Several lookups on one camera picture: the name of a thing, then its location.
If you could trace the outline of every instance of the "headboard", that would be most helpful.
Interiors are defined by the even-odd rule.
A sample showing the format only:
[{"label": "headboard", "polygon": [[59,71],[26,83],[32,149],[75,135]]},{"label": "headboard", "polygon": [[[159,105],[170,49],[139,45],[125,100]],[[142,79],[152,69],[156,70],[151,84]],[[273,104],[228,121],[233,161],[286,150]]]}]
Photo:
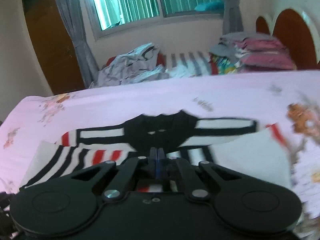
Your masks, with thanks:
[{"label": "headboard", "polygon": [[271,20],[259,16],[256,31],[277,37],[288,47],[299,70],[320,69],[319,33],[307,14],[299,9],[285,9]]}]

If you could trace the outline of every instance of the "door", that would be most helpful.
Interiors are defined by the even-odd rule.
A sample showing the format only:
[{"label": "door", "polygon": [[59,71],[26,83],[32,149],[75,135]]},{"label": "door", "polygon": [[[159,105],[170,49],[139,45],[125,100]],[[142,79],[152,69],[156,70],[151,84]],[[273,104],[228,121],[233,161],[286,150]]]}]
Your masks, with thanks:
[{"label": "door", "polygon": [[22,1],[32,45],[52,92],[84,89],[75,50],[55,0]]}]

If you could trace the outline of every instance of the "blue pillow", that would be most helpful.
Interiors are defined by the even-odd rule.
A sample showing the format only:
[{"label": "blue pillow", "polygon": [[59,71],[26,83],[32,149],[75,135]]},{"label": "blue pillow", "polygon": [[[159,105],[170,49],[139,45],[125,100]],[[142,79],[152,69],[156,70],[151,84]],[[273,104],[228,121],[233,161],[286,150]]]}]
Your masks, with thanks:
[{"label": "blue pillow", "polygon": [[219,1],[219,2],[201,3],[195,8],[195,10],[198,12],[224,10],[224,2]]}]

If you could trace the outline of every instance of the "window frame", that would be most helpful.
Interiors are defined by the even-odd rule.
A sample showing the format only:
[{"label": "window frame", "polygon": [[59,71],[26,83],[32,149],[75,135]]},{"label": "window frame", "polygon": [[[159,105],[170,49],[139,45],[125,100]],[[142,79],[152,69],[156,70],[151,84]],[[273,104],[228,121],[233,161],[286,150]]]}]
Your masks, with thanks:
[{"label": "window frame", "polygon": [[123,25],[112,27],[110,29],[101,30],[101,25],[100,25],[94,0],[84,0],[90,25],[91,25],[91,29],[92,29],[95,40],[98,40],[107,35],[127,31],[133,28],[195,21],[198,19],[221,19],[223,17],[221,13],[217,13],[214,11],[212,12],[186,11],[186,12],[178,12],[175,14],[165,16],[164,9],[162,7],[163,1],[162,0],[156,0],[156,1],[159,7],[159,16],[146,18],[138,21],[133,21]]}]

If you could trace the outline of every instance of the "brown headboard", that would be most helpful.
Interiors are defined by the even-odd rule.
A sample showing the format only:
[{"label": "brown headboard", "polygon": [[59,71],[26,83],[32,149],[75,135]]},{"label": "brown headboard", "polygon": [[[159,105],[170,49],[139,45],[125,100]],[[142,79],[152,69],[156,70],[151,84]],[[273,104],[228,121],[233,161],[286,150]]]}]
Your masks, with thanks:
[{"label": "brown headboard", "polygon": [[[270,34],[269,25],[264,17],[256,21],[257,32]],[[303,18],[293,9],[282,11],[276,19],[273,36],[288,47],[291,58],[298,69],[320,69],[316,48],[310,29]]]}]

